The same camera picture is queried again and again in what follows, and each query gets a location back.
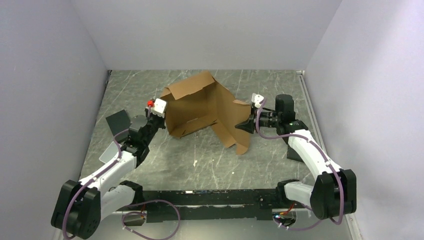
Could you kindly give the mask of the brown cardboard box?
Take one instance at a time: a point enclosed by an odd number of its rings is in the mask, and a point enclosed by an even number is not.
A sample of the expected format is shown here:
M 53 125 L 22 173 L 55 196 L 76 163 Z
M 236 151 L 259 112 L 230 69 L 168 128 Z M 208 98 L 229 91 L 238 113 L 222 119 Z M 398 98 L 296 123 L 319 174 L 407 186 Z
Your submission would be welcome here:
M 167 103 L 165 124 L 168 133 L 182 138 L 211 127 L 225 148 L 236 146 L 237 155 L 250 146 L 250 133 L 237 129 L 251 114 L 251 106 L 236 97 L 204 70 L 166 86 L 160 98 Z

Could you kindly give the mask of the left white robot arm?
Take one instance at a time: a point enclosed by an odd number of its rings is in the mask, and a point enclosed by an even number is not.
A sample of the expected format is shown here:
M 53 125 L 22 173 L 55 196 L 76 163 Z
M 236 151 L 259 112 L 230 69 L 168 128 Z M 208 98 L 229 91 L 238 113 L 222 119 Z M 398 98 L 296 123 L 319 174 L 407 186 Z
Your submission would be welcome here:
M 51 225 L 62 231 L 64 239 L 86 240 L 114 211 L 125 206 L 137 210 L 143 205 L 143 187 L 119 180 L 141 165 L 155 134 L 165 127 L 164 116 L 153 113 L 136 116 L 113 137 L 111 146 L 117 152 L 110 160 L 87 177 L 68 180 L 62 185 Z

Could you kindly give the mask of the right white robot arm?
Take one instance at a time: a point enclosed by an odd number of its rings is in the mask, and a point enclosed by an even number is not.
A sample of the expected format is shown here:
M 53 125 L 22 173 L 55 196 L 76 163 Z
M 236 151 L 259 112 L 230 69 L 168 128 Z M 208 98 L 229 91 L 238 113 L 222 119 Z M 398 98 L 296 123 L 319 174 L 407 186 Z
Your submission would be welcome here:
M 276 203 L 282 208 L 300 203 L 318 219 L 340 225 L 344 215 L 357 209 L 355 173 L 335 163 L 318 145 L 307 125 L 296 118 L 291 95 L 277 95 L 274 109 L 266 108 L 266 101 L 264 96 L 253 93 L 249 117 L 235 128 L 267 140 L 282 139 L 287 144 L 287 158 L 304 163 L 314 179 L 313 185 L 296 179 L 279 182 Z

